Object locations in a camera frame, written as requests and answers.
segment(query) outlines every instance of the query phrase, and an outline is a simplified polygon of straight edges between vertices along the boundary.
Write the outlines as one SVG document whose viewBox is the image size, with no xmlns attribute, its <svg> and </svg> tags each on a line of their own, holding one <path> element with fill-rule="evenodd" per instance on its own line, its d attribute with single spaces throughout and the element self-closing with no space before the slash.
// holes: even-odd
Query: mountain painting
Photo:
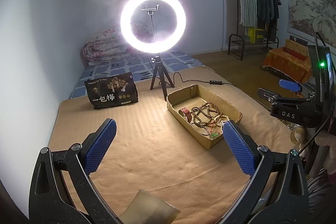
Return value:
<svg viewBox="0 0 336 224">
<path fill-rule="evenodd" d="M 309 35 L 310 41 L 318 31 L 336 48 L 336 0 L 288 0 L 288 32 L 297 35 L 297 31 Z"/>
</svg>

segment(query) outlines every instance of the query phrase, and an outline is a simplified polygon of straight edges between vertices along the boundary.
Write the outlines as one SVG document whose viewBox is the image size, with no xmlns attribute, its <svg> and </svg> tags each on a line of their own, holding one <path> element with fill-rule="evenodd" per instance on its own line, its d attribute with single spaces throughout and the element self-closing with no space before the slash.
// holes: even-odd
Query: bolt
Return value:
<svg viewBox="0 0 336 224">
<path fill-rule="evenodd" d="M 299 152 L 296 151 L 295 149 L 292 149 L 292 150 L 291 150 L 291 154 L 292 154 L 293 156 L 297 156 L 297 155 L 299 154 Z"/>
<path fill-rule="evenodd" d="M 266 145 L 260 145 L 260 146 L 259 146 L 259 150 L 260 150 L 261 152 L 267 152 L 267 151 L 268 151 L 268 147 L 267 147 Z"/>
<path fill-rule="evenodd" d="M 81 148 L 81 145 L 79 143 L 75 143 L 73 146 L 71 146 L 72 151 L 78 151 Z"/>
<path fill-rule="evenodd" d="M 45 154 L 46 152 L 48 152 L 48 148 L 47 147 L 44 147 L 41 149 L 41 154 Z"/>
</svg>

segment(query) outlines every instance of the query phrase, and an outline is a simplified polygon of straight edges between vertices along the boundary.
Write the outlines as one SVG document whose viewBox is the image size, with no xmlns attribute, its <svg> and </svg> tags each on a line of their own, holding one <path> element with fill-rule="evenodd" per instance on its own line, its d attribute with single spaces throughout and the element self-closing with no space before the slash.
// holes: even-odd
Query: illuminated ring light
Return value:
<svg viewBox="0 0 336 224">
<path fill-rule="evenodd" d="M 124 7 L 121 13 L 121 32 L 125 40 L 134 48 L 148 53 L 159 53 L 169 50 L 182 37 L 185 29 L 185 13 L 182 5 L 177 0 L 162 0 L 169 4 L 176 14 L 177 25 L 174 33 L 163 41 L 156 41 L 154 43 L 144 43 L 138 40 L 131 29 L 131 18 L 135 9 L 144 1 L 147 0 L 130 0 Z"/>
</svg>

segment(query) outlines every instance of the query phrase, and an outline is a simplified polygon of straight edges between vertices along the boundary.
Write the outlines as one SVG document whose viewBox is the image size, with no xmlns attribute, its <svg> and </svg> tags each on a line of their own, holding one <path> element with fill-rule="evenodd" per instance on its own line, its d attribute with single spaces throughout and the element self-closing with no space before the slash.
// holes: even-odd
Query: red watch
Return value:
<svg viewBox="0 0 336 224">
<path fill-rule="evenodd" d="M 192 116 L 191 116 L 191 113 L 189 111 L 189 109 L 187 108 L 182 108 L 178 111 L 178 113 L 182 116 L 182 117 L 186 117 L 187 119 L 187 122 L 190 123 L 191 120 L 192 120 Z"/>
</svg>

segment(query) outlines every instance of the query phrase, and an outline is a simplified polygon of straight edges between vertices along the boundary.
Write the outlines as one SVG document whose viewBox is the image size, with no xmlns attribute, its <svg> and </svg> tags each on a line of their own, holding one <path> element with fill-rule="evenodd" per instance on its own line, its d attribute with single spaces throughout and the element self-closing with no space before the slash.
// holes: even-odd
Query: brown blanket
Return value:
<svg viewBox="0 0 336 224">
<path fill-rule="evenodd" d="M 206 67 L 180 72 L 183 79 L 227 82 Z M 231 85 L 182 83 L 175 76 L 175 88 L 202 84 L 229 101 L 243 114 L 239 127 L 258 144 L 287 153 L 292 147 L 290 130 L 269 115 L 261 105 Z M 176 224 L 215 223 L 230 207 L 249 179 L 225 140 L 205 150 L 168 111 L 158 80 L 136 83 L 139 102 L 95 110 L 88 97 L 65 100 L 58 111 L 49 147 L 66 150 L 95 132 L 106 118 L 117 122 L 117 135 L 97 172 L 95 186 L 111 209 L 121 214 L 139 189 L 163 199 L 181 210 Z M 64 172 L 78 209 L 84 211 L 71 180 Z"/>
</svg>

